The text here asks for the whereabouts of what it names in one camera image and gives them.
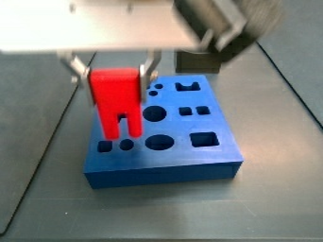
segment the table surface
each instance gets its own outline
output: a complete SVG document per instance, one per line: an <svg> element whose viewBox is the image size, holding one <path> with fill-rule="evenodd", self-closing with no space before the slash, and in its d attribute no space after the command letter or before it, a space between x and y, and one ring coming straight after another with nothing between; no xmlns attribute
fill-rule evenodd
<svg viewBox="0 0 323 242"><path fill-rule="evenodd" d="M137 66L100 53L92 67ZM173 54L159 65L173 74ZM233 180L92 190L81 174L92 111L79 90L4 241L323 238L323 135L256 46L208 76L244 163Z"/></svg>

